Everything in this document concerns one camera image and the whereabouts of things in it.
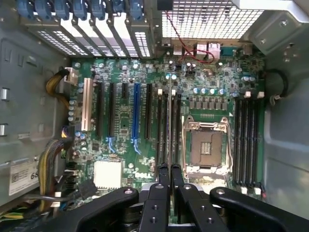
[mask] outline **chipset heatsink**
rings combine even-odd
[[[96,161],[94,183],[98,189],[118,189],[121,187],[122,162]]]

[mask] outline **blue pci express slot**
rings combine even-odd
[[[134,150],[140,155],[138,148],[139,125],[140,125],[140,83],[134,84],[133,94],[133,123],[132,123],[132,140]]]

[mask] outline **label sticker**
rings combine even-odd
[[[38,163],[26,162],[11,167],[9,196],[39,182]]]

